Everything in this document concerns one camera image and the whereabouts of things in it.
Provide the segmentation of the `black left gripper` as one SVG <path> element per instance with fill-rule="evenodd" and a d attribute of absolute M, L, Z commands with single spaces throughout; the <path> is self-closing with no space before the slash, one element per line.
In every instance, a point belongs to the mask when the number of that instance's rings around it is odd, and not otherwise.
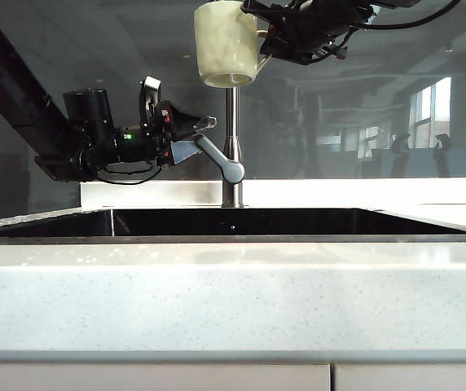
<path fill-rule="evenodd" d="M 162 100 L 152 107 L 151 114 L 150 160 L 154 161 L 157 167 L 178 165 L 200 154 L 201 150 L 195 142 L 185 139 L 214 128 L 218 122 L 215 116 L 196 116 L 181 111 L 169 100 Z M 183 141 L 171 143 L 172 139 Z"/>

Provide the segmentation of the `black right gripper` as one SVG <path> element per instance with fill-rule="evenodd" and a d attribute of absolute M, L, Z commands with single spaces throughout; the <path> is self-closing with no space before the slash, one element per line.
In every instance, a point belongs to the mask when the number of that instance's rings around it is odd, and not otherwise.
<path fill-rule="evenodd" d="M 274 21 L 272 5 L 243 1 L 240 10 L 267 23 Z M 345 59 L 347 42 L 374 15 L 368 1 L 293 1 L 289 13 L 271 27 L 259 53 L 295 64 L 309 65 L 330 56 Z"/>

